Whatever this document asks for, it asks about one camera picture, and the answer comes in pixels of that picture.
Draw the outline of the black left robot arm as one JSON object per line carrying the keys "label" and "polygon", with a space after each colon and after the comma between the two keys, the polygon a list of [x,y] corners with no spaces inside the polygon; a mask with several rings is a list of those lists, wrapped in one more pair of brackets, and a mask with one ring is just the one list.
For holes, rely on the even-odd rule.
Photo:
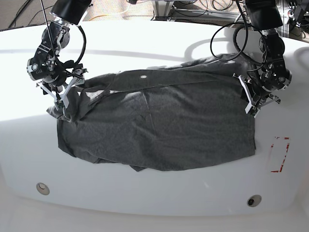
{"label": "black left robot arm", "polygon": [[246,77],[238,76],[244,89],[243,96],[248,102],[245,112],[256,117],[261,107],[272,102],[281,102],[273,92],[287,88],[291,83],[292,74],[286,69],[283,58],[285,45],[276,31],[276,28],[283,25],[276,2],[246,0],[244,7],[250,20],[247,26],[261,33],[259,48],[263,53],[263,62],[256,62],[242,53],[241,55],[254,64],[255,68],[248,70]]}

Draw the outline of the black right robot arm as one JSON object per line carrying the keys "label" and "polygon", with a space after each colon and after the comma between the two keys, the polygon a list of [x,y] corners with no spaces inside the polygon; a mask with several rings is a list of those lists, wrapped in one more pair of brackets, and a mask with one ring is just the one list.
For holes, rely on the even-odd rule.
{"label": "black right robot arm", "polygon": [[[86,49],[86,35],[79,25],[91,6],[89,0],[58,0],[51,9],[54,20],[46,21],[42,41],[33,58],[28,60],[27,72],[31,80],[54,98],[56,109],[68,108],[67,94],[74,85],[84,84],[87,69],[81,63]],[[61,62],[59,53],[70,41],[70,26],[78,28],[83,38],[81,53],[76,61]]]}

